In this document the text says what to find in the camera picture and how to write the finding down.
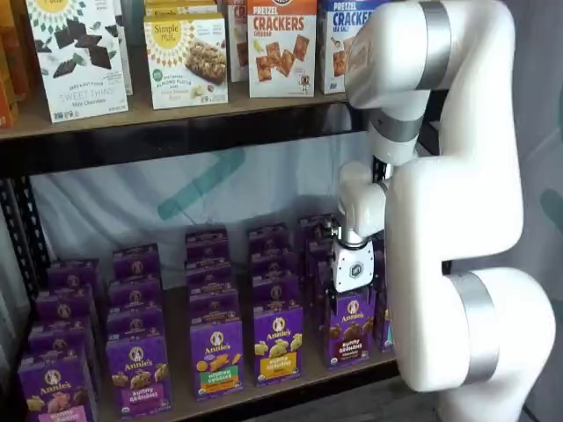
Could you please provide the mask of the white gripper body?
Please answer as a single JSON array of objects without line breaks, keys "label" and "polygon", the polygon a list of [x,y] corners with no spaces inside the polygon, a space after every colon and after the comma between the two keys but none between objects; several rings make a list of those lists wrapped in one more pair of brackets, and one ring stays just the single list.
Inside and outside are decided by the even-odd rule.
[{"label": "white gripper body", "polygon": [[350,248],[335,240],[331,260],[335,291],[345,293],[368,286],[373,280],[374,262],[371,242]]}]

